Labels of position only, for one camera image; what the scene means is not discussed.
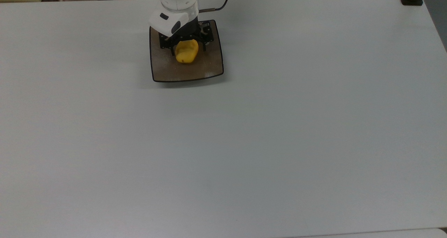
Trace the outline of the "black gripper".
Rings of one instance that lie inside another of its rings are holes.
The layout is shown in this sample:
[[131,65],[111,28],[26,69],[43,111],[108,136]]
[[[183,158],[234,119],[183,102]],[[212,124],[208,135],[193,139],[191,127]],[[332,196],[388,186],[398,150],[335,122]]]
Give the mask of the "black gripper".
[[202,51],[207,50],[207,45],[214,41],[213,30],[211,28],[211,21],[193,20],[187,22],[183,27],[174,32],[172,36],[166,36],[159,33],[159,46],[161,49],[169,49],[172,56],[176,55],[176,46],[187,40],[195,40],[201,44]]

